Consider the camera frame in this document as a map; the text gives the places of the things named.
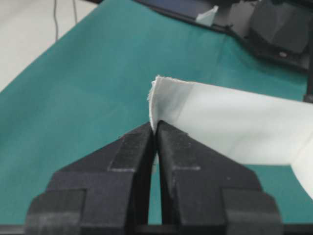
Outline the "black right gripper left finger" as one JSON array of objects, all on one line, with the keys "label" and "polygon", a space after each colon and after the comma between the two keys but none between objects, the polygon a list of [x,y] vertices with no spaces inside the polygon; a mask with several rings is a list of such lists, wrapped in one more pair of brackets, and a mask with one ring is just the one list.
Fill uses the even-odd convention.
[{"label": "black right gripper left finger", "polygon": [[28,209],[27,235],[133,235],[148,222],[154,135],[145,123],[57,170]]}]

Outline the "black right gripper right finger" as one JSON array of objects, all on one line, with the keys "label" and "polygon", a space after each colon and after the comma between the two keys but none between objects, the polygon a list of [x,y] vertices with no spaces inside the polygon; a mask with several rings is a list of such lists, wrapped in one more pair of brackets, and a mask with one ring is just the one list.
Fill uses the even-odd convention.
[{"label": "black right gripper right finger", "polygon": [[281,235],[281,216],[249,168],[161,121],[162,222],[180,235]]}]

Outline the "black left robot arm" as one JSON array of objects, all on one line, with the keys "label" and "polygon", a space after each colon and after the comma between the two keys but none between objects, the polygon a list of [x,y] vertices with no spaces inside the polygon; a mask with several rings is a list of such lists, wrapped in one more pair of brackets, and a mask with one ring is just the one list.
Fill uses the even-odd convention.
[{"label": "black left robot arm", "polygon": [[308,74],[303,100],[313,101],[313,2],[220,0],[213,26],[239,39],[252,53]]}]

